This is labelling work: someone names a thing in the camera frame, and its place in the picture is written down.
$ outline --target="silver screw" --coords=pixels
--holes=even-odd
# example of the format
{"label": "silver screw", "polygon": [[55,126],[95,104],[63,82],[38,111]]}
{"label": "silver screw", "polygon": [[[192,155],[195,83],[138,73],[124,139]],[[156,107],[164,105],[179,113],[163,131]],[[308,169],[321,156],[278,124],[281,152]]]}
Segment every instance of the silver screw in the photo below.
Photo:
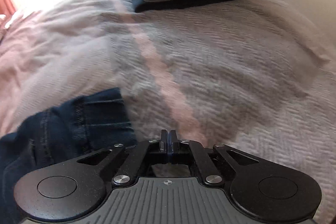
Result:
{"label": "silver screw", "polygon": [[129,176],[126,176],[126,175],[118,175],[118,176],[115,176],[113,180],[115,183],[123,184],[123,183],[129,182],[131,179]]}
{"label": "silver screw", "polygon": [[205,180],[209,183],[219,183],[222,181],[222,178],[218,175],[210,175],[210,176],[207,176]]}

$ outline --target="pink stripe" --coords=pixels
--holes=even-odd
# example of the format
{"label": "pink stripe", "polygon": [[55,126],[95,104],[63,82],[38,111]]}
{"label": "pink stripe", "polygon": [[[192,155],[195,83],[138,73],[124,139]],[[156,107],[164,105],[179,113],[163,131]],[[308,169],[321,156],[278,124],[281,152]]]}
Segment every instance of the pink stripe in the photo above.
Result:
{"label": "pink stripe", "polygon": [[185,95],[181,92],[180,86],[174,82],[174,78],[167,70],[167,65],[161,61],[153,42],[143,32],[127,8],[118,0],[110,0],[116,11],[120,14],[122,21],[128,24],[128,29],[137,43],[141,55],[146,60],[149,71],[155,78],[155,83],[160,87],[162,96],[170,108],[172,118],[178,124],[178,133],[183,139],[195,140],[207,146],[208,141],[201,133],[201,125],[193,116],[193,109],[187,103]]}

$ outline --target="jeans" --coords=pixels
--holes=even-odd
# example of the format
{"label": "jeans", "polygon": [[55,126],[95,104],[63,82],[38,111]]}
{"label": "jeans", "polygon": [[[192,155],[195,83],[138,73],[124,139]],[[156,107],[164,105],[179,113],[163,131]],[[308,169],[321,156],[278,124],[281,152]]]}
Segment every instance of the jeans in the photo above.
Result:
{"label": "jeans", "polygon": [[0,224],[22,216],[13,188],[25,174],[115,143],[137,143],[118,88],[80,96],[28,117],[0,139]]}

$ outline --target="white crosshair mark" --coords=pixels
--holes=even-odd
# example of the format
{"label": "white crosshair mark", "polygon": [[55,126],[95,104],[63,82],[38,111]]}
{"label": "white crosshair mark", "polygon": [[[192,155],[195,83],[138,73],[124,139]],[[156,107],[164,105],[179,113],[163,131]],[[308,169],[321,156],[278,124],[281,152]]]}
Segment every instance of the white crosshair mark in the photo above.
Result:
{"label": "white crosshair mark", "polygon": [[163,183],[166,184],[166,185],[170,185],[170,184],[172,184],[174,182],[172,182],[171,180],[167,179]]}

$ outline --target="bed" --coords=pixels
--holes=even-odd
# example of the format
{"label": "bed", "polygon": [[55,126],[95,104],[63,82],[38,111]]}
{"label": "bed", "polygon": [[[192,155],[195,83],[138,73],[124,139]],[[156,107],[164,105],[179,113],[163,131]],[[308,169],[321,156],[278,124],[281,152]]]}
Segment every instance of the bed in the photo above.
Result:
{"label": "bed", "polygon": [[283,0],[135,14],[130,0],[64,0],[18,16],[0,44],[0,132],[120,87],[139,140],[176,129],[318,181],[336,214],[336,49]]}

